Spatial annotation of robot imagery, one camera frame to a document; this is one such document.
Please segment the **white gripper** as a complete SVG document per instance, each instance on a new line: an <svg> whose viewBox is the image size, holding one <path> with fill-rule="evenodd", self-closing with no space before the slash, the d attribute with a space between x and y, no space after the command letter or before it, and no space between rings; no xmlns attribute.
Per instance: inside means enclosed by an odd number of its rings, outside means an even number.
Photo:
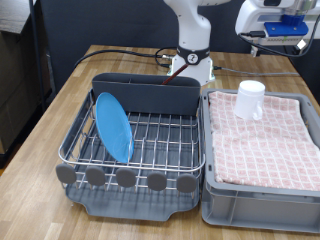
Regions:
<svg viewBox="0 0 320 240"><path fill-rule="evenodd" d="M320 38L320 0L245 0L236 25L237 35L262 46L293 46L300 54L311 37ZM251 55L260 51L251 46Z"/></svg>

